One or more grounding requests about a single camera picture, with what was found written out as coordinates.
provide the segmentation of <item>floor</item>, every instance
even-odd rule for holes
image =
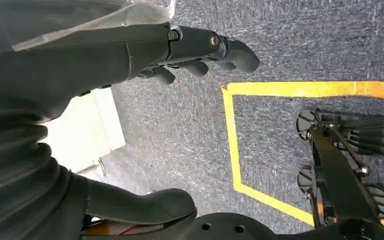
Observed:
[[[384,1],[178,0],[173,25],[212,29],[247,43],[261,59],[252,74],[211,66],[205,77],[176,70],[172,85],[136,79],[112,87],[126,146],[103,158],[105,182],[137,194],[181,188],[199,214],[234,212],[277,234],[312,227],[233,188],[222,84],[384,81]],[[298,209],[296,185],[310,148],[295,132],[300,109],[384,114],[372,97],[235,96],[244,184]],[[384,183],[384,158],[365,159]]]

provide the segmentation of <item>screw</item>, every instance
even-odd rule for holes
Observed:
[[[219,39],[219,36],[215,35],[215,34],[212,34],[210,37],[209,37],[209,44],[211,45],[211,47],[213,49],[218,49],[219,46],[220,46],[220,39]]]
[[[75,172],[75,174],[83,176],[83,175],[85,175],[89,172],[92,172],[94,170],[100,170],[100,173],[103,177],[105,177],[107,175],[107,171],[105,169],[104,163],[102,162],[102,160],[100,158],[98,159],[97,162],[94,161],[92,165]]]
[[[179,38],[180,38],[179,33],[176,30],[171,30],[168,32],[168,40],[177,41],[179,40]]]
[[[364,174],[367,174],[369,172],[369,169],[367,168],[367,166],[363,166],[361,168],[361,172],[364,173]]]

